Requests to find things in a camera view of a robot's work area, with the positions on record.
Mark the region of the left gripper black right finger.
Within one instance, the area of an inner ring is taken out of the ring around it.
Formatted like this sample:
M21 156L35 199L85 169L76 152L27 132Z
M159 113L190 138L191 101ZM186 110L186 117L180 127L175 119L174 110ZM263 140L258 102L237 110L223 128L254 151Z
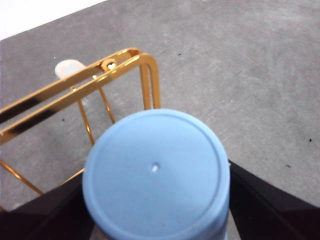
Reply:
M320 209L230 161L229 208L243 240L318 240Z

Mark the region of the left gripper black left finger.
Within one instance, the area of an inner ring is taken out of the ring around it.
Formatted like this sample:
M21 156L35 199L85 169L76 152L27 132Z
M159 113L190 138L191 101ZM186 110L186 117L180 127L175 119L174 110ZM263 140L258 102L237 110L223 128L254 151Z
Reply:
M82 175L0 213L2 240L88 240L95 222L86 207Z

